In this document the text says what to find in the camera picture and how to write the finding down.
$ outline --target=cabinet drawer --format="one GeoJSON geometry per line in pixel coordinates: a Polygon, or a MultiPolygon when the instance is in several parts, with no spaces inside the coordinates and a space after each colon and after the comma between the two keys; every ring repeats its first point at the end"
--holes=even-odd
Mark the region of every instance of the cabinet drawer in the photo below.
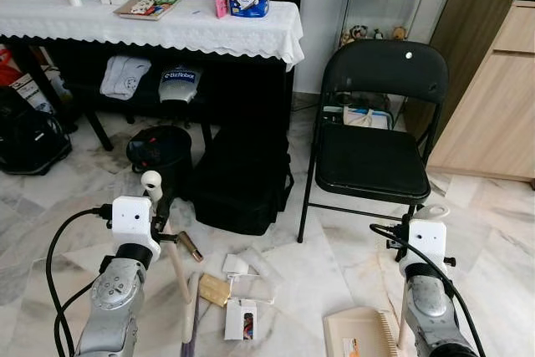
{"type": "Polygon", "coordinates": [[[512,7],[494,50],[535,54],[535,8],[512,7]]]}

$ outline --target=black cable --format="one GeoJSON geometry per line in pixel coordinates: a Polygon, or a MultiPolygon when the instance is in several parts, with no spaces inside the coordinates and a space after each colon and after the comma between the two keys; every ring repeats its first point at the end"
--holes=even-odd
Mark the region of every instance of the black cable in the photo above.
{"type": "MultiPolygon", "coordinates": [[[[91,283],[88,283],[84,288],[78,291],[73,297],[71,297],[67,302],[61,306],[61,312],[65,314],[65,310],[69,307],[70,304],[74,303],[82,294],[87,292],[90,288],[93,287],[94,280],[91,283]]],[[[54,338],[59,338],[59,314],[56,315],[56,319],[53,322],[53,336],[54,338]]]]}
{"type": "MultiPolygon", "coordinates": [[[[78,213],[75,213],[73,216],[71,216],[69,219],[67,219],[58,229],[56,234],[54,234],[52,242],[50,243],[50,247],[48,248],[47,253],[47,259],[46,259],[46,276],[47,276],[47,284],[48,284],[48,290],[50,291],[50,296],[52,297],[53,305],[56,308],[56,312],[59,317],[59,322],[61,323],[61,326],[65,333],[65,338],[67,340],[67,347],[69,349],[69,355],[74,355],[74,344],[73,344],[73,338],[70,334],[69,325],[67,324],[67,319],[65,319],[65,315],[63,313],[63,310],[61,308],[61,303],[59,302],[58,293],[56,292],[56,288],[54,287],[54,280],[52,278],[52,256],[54,255],[54,249],[56,247],[56,244],[59,240],[59,237],[61,236],[61,233],[65,230],[65,228],[75,219],[78,219],[79,217],[82,217],[84,215],[90,215],[90,214],[99,214],[101,211],[101,208],[92,208],[87,209],[85,211],[81,211],[78,213]]],[[[65,357],[64,348],[61,344],[61,338],[58,333],[54,333],[54,341],[56,343],[56,349],[58,349],[59,357],[65,357]]]]}
{"type": "Polygon", "coordinates": [[[371,225],[369,225],[369,228],[372,230],[372,232],[375,232],[383,237],[389,238],[390,240],[398,242],[402,246],[409,248],[414,254],[416,254],[418,257],[423,259],[426,263],[429,264],[430,267],[432,267],[436,271],[436,273],[441,277],[442,282],[447,287],[450,288],[450,290],[453,292],[453,294],[457,298],[457,301],[461,305],[462,312],[464,313],[468,326],[470,327],[471,336],[474,339],[474,342],[476,342],[476,347],[477,347],[477,352],[479,353],[479,357],[486,357],[485,351],[483,350],[482,342],[480,341],[479,335],[477,334],[476,326],[474,325],[474,322],[472,321],[470,311],[468,311],[468,307],[465,304],[465,300],[463,300],[461,294],[453,285],[453,282],[422,251],[420,251],[418,248],[414,246],[411,246],[408,242],[406,242],[402,238],[398,238],[394,236],[393,234],[390,234],[389,231],[392,230],[392,227],[387,227],[387,226],[372,223],[371,225]]]}

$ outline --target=chair backrest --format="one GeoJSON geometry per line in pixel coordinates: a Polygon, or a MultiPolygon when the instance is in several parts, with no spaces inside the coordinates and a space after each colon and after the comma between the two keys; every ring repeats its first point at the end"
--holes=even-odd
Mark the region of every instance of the chair backrest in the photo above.
{"type": "Polygon", "coordinates": [[[441,104],[448,87],[446,61],[423,43],[361,39],[329,60],[322,92],[397,94],[441,104]]]}

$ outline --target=white cloth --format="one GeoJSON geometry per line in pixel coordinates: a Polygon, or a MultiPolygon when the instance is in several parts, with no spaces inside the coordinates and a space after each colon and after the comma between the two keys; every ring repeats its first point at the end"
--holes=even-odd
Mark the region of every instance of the white cloth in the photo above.
{"type": "Polygon", "coordinates": [[[137,90],[141,77],[150,69],[150,61],[143,58],[117,55],[108,60],[100,93],[110,98],[128,100],[137,90]]]}
{"type": "Polygon", "coordinates": [[[283,60],[290,70],[304,59],[299,10],[270,2],[264,18],[217,18],[214,0],[180,0],[160,21],[120,18],[117,6],[82,0],[0,0],[0,35],[62,38],[200,50],[206,54],[263,56],[283,60]]]}

